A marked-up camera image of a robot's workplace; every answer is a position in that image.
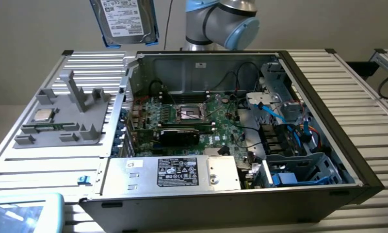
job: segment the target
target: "green circuit board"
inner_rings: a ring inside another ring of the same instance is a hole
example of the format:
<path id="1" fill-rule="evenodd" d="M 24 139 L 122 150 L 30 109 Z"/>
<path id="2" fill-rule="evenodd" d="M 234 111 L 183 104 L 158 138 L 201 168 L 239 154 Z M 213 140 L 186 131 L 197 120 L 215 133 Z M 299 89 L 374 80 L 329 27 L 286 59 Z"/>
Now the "green circuit board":
<path id="1" fill-rule="evenodd" d="M 242 128 L 238 128 L 231 124 L 230 119 L 226 116 L 230 104 L 222 103 L 221 98 L 215 98 L 213 101 L 205 103 L 202 106 L 205 108 L 206 116 L 202 120 L 181 120 L 178 117 L 177 105 L 162 104 L 162 102 L 155 98 L 151 98 L 146 103 L 138 105 L 137 108 L 134 108 L 135 130 L 133 132 L 133 136 L 137 148 L 137 157 L 218 154 L 217 151 L 223 146 L 227 146 L 230 148 L 231 155 L 235 157 L 238 167 L 249 168 L 250 164 L 243 161 L 245 157 L 247 156 L 247 149 L 239 147 L 245 147 L 246 143 L 239 141 L 239 146 L 235 143 L 235 140 L 243 134 L 243 130 Z M 235 115 L 234 105 L 230 113 Z M 211 122 L 214 122 L 214 126 L 209 127 L 214 130 L 210 134 L 201 135 L 198 145 L 193 145 L 190 147 L 162 147 L 162 144 L 158 141 L 158 134 L 162 132 L 162 130 L 165 130 L 165 128 L 159 127 L 159 123 L 173 125 L 185 123 L 185 125 L 177 127 L 177 129 L 206 129 L 206 126 L 198 126 L 197 124 L 191 123 Z"/>

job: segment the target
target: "white wall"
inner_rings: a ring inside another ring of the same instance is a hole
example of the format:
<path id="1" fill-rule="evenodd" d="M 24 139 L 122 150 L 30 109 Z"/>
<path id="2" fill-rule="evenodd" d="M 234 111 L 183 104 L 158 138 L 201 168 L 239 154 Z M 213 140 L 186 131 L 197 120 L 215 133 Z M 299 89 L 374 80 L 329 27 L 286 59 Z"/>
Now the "white wall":
<path id="1" fill-rule="evenodd" d="M 161 50 L 170 0 L 154 0 Z M 251 49 L 335 48 L 350 60 L 388 48 L 388 0 L 257 0 L 261 32 Z M 173 6 L 169 49 L 185 43 L 186 0 Z M 31 100 L 62 51 L 106 50 L 89 0 L 0 0 L 0 104 Z"/>

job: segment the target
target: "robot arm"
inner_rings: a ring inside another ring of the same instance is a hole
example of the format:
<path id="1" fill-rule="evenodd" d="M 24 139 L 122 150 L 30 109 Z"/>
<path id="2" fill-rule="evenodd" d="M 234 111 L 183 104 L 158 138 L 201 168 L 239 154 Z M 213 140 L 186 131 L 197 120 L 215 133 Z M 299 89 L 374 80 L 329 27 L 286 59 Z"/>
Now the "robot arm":
<path id="1" fill-rule="evenodd" d="M 255 0 L 187 0 L 185 50 L 243 50 L 259 31 Z"/>

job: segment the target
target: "warning label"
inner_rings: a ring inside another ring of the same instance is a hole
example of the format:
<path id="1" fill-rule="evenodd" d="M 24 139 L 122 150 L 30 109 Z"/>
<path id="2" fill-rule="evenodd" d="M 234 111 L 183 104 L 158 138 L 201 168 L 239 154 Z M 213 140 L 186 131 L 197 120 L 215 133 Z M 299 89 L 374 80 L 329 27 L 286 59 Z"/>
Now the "warning label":
<path id="1" fill-rule="evenodd" d="M 143 21 L 138 0 L 102 0 L 114 37 L 143 35 Z"/>
<path id="2" fill-rule="evenodd" d="M 199 185 L 197 158 L 159 159 L 157 184 L 161 187 Z"/>

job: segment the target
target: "hard drive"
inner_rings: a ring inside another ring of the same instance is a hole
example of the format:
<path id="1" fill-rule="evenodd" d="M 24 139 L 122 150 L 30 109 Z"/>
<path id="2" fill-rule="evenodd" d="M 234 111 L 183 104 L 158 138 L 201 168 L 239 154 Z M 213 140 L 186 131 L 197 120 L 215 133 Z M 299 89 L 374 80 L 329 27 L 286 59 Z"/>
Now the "hard drive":
<path id="1" fill-rule="evenodd" d="M 159 31 L 153 0 L 91 0 L 109 48 L 157 45 Z"/>

